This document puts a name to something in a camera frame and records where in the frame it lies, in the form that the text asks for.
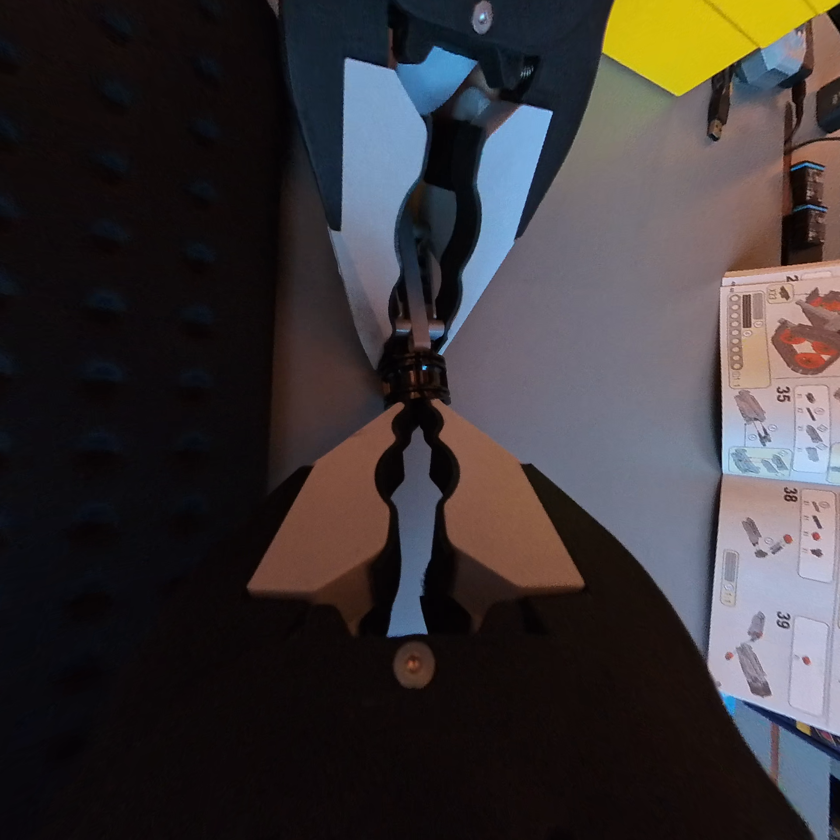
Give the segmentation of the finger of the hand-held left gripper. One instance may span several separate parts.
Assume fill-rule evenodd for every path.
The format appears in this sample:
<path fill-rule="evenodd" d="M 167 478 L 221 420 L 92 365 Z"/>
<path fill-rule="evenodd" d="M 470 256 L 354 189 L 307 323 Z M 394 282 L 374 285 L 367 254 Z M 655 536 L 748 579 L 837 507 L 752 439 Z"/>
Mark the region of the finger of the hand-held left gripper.
<path fill-rule="evenodd" d="M 427 126 L 395 70 L 343 66 L 341 221 L 330 230 L 355 329 L 373 367 L 392 335 L 389 302 L 401 274 L 396 228 L 427 152 Z"/>
<path fill-rule="evenodd" d="M 440 353 L 515 245 L 551 118 L 529 105 L 452 105 L 434 119 L 427 223 L 440 267 Z"/>

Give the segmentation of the toy instruction booklet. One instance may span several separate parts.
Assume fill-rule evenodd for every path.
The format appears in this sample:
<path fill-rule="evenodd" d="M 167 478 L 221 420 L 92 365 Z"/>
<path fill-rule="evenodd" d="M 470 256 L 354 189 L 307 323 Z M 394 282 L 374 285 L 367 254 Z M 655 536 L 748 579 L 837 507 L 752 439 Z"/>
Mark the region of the toy instruction booklet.
<path fill-rule="evenodd" d="M 732 272 L 707 662 L 732 697 L 839 733 L 839 264 Z"/>

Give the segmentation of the blue printed box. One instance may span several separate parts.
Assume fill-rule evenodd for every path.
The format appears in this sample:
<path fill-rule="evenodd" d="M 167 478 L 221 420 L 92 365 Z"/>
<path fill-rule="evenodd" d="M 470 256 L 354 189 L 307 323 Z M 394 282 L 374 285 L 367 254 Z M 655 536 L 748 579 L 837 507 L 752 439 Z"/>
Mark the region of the blue printed box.
<path fill-rule="evenodd" d="M 838 736 L 728 695 L 721 698 L 756 759 L 813 836 L 838 839 Z"/>

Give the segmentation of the grey toy brick assembly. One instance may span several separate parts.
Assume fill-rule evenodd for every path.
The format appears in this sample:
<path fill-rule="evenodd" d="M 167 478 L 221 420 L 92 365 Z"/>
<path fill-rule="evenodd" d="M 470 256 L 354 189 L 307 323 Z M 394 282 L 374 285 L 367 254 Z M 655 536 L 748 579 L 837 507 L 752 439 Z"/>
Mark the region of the grey toy brick assembly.
<path fill-rule="evenodd" d="M 392 331 L 377 365 L 386 408 L 415 400 L 450 403 L 448 368 L 440 352 L 445 323 L 436 310 L 437 259 L 425 218 L 424 193 L 423 182 L 414 186 L 396 226 L 400 275 L 388 302 Z"/>

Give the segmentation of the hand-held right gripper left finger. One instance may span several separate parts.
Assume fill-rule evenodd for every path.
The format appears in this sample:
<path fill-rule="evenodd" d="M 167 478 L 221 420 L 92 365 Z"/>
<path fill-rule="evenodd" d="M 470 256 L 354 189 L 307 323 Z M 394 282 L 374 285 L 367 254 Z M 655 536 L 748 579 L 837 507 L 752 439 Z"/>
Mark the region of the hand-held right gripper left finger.
<path fill-rule="evenodd" d="M 314 462 L 248 582 L 254 597 L 335 607 L 352 634 L 386 635 L 400 581 L 395 404 Z"/>

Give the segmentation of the grey electronic module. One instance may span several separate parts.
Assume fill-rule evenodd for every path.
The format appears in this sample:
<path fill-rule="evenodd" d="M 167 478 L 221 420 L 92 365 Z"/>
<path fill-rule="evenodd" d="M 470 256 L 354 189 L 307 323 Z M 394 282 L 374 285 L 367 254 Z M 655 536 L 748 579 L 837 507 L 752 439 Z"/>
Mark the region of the grey electronic module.
<path fill-rule="evenodd" d="M 813 71 L 812 24 L 807 22 L 736 65 L 735 77 L 755 90 L 790 89 Z"/>

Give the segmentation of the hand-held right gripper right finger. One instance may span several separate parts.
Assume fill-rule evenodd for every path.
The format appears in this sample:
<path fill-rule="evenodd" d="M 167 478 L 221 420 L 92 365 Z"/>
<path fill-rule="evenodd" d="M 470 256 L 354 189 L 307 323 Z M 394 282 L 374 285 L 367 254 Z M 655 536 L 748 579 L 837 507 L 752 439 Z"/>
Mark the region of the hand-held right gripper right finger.
<path fill-rule="evenodd" d="M 441 401 L 420 409 L 440 490 L 421 607 L 431 634 L 469 634 L 502 602 L 581 592 L 583 576 L 523 465 Z"/>

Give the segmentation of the yellow plastic bin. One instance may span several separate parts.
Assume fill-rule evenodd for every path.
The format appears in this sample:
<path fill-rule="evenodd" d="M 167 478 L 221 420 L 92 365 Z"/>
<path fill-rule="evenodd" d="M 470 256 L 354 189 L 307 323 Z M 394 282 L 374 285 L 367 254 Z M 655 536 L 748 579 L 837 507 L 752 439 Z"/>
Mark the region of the yellow plastic bin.
<path fill-rule="evenodd" d="M 615 1 L 603 52 L 681 96 L 836 5 L 831 1 Z"/>

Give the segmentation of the black perforated panel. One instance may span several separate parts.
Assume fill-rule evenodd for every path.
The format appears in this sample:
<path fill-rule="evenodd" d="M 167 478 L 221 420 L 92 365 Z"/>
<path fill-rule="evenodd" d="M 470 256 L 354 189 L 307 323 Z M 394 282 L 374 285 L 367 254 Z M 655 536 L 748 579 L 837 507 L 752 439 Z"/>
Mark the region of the black perforated panel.
<path fill-rule="evenodd" d="M 262 497 L 285 139 L 260 1 L 2 1 L 2 838 Z"/>

